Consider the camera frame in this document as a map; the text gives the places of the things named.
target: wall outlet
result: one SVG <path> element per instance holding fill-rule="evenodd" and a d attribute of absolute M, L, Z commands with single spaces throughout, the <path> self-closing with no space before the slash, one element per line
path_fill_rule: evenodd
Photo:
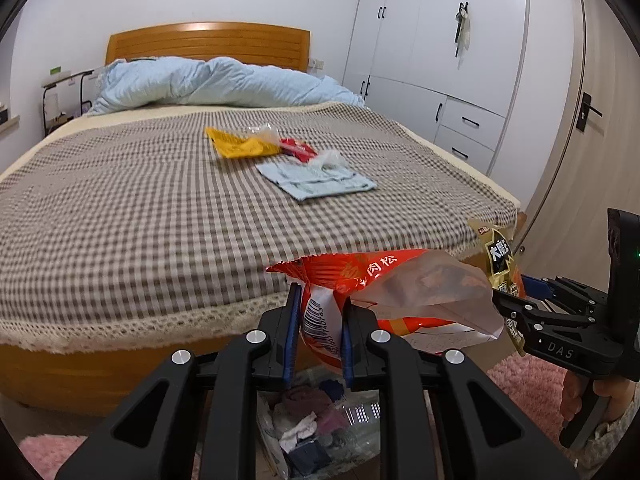
<path fill-rule="evenodd" d="M 315 57 L 309 58 L 309 68 L 315 68 L 316 70 L 322 70 L 324 68 L 324 61 L 316 59 Z"/>

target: light blue comforter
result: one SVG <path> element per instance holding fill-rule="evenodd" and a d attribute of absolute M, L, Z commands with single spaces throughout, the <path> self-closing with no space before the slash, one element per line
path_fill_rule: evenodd
<path fill-rule="evenodd" d="M 138 108 L 150 103 L 229 105 L 253 108 L 313 105 L 326 101 L 364 106 L 362 97 L 329 76 L 276 66 L 245 65 L 230 57 L 197 61 L 159 57 L 104 68 L 90 115 Z"/>

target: finger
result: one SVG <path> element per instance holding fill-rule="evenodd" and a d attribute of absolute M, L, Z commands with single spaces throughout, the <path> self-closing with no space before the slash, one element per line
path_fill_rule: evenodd
<path fill-rule="evenodd" d="M 623 391 L 620 392 L 620 395 L 616 393 L 615 397 L 611 397 L 611 401 L 604 415 L 604 420 L 607 422 L 618 420 L 626 412 L 626 409 L 634 399 L 636 392 L 636 385 L 634 383 L 629 381 L 622 389 Z"/>
<path fill-rule="evenodd" d="M 562 391 L 562 399 L 560 402 L 560 413 L 565 420 L 572 420 L 576 413 L 582 409 L 582 399 L 580 397 L 572 397 L 567 391 Z"/>
<path fill-rule="evenodd" d="M 582 393 L 580 379 L 573 372 L 567 372 L 564 375 L 564 391 L 574 398 L 580 396 Z"/>
<path fill-rule="evenodd" d="M 593 381 L 593 391 L 601 397 L 621 399 L 628 396 L 628 391 L 633 383 L 620 376 L 608 377 L 603 381 Z"/>

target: silver screw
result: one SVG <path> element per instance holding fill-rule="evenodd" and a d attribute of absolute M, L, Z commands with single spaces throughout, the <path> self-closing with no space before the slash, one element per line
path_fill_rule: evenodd
<path fill-rule="evenodd" d="M 187 364 L 191 359 L 191 353 L 188 350 L 175 351 L 171 356 L 171 361 L 177 365 Z"/>
<path fill-rule="evenodd" d="M 459 365 L 465 360 L 465 355 L 460 350 L 449 350 L 444 354 L 444 358 L 452 365 Z"/>
<path fill-rule="evenodd" d="M 374 330 L 371 332 L 371 338 L 376 343 L 388 343 L 391 340 L 391 334 L 386 330 Z"/>
<path fill-rule="evenodd" d="M 246 335 L 246 340 L 253 344 L 261 343 L 265 339 L 267 339 L 267 335 L 262 330 L 251 330 L 251 332 Z"/>

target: wooden bed frame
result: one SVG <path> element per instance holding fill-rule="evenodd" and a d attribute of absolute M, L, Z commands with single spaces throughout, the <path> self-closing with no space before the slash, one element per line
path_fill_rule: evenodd
<path fill-rule="evenodd" d="M 307 30 L 257 23 L 179 23 L 111 36 L 106 62 L 150 56 L 209 60 L 231 56 L 242 62 L 306 71 Z M 520 214 L 518 227 L 526 216 Z M 484 256 L 465 260 L 481 266 Z M 146 375 L 177 349 L 196 354 L 220 350 L 229 337 L 142 350 L 52 354 L 0 346 L 0 391 L 28 406 L 87 415 L 111 412 Z M 300 343 L 297 369 L 317 364 Z"/>
<path fill-rule="evenodd" d="M 116 59 L 181 56 L 208 61 L 229 56 L 247 64 L 306 72 L 310 33 L 261 23 L 176 23 L 114 34 L 105 63 Z"/>

